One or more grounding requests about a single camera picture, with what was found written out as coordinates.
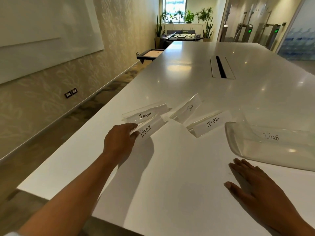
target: name card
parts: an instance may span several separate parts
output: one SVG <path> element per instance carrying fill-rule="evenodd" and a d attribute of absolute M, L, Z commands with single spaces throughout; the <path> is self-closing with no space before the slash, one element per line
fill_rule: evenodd
<path fill-rule="evenodd" d="M 188 131 L 194 132 L 194 135 L 198 138 L 203 134 L 211 131 L 212 129 L 224 125 L 226 122 L 232 120 L 229 111 L 224 111 L 204 119 L 201 119 L 189 126 L 187 126 Z"/>
<path fill-rule="evenodd" d="M 130 132 L 130 134 L 135 131 L 140 132 L 139 136 L 136 139 L 135 145 L 141 144 L 143 141 L 148 139 L 153 133 L 163 127 L 165 123 L 166 122 L 161 118 L 160 115 L 155 115 L 147 121 L 141 123 Z"/>
<path fill-rule="evenodd" d="M 146 107 L 123 114 L 124 122 L 140 123 L 144 122 L 155 115 L 162 115 L 168 112 L 166 103 L 155 103 Z"/>
<path fill-rule="evenodd" d="M 196 93 L 187 103 L 180 109 L 173 113 L 169 118 L 178 121 L 179 123 L 185 122 L 201 105 L 202 101 L 198 93 Z"/>

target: cable slot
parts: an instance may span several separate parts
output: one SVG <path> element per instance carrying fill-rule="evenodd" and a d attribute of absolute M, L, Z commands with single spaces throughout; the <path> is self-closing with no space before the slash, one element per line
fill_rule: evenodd
<path fill-rule="evenodd" d="M 223 66 L 222 66 L 220 57 L 219 57 L 219 56 L 216 56 L 215 58 L 216 58 L 217 63 L 218 63 L 218 67 L 219 67 L 219 71 L 220 71 L 221 78 L 226 79 L 226 74 L 225 74 L 225 72 L 224 72 L 224 69 L 223 69 Z"/>

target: patterned wallpaper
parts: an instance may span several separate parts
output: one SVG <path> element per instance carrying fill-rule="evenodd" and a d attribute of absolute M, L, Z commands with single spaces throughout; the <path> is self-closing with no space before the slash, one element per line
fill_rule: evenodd
<path fill-rule="evenodd" d="M 136 63 L 136 52 L 154 48 L 158 2 L 94 0 L 104 51 L 1 84 L 0 158 Z"/>

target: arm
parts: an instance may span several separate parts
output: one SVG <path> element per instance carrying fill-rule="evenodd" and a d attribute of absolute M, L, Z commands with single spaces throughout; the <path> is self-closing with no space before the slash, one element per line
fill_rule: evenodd
<path fill-rule="evenodd" d="M 77 236 L 109 175 L 128 158 L 139 132 L 129 135 L 137 124 L 114 126 L 105 137 L 104 152 L 91 166 L 36 212 L 19 230 L 24 236 Z"/>
<path fill-rule="evenodd" d="M 249 182 L 251 194 L 232 182 L 225 182 L 225 187 L 257 219 L 283 236 L 315 236 L 315 230 L 302 219 L 283 190 L 262 169 L 238 158 L 229 165 Z"/>

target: window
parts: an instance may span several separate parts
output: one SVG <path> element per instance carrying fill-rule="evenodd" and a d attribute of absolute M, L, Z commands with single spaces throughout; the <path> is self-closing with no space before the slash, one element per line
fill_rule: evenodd
<path fill-rule="evenodd" d="M 186 3 L 187 0 L 163 0 L 163 9 L 166 10 L 167 13 L 174 15 L 178 10 L 181 10 L 183 13 L 186 11 Z M 178 21 L 184 22 L 184 19 L 180 16 L 176 16 L 178 19 L 174 19 L 173 22 L 176 23 Z"/>

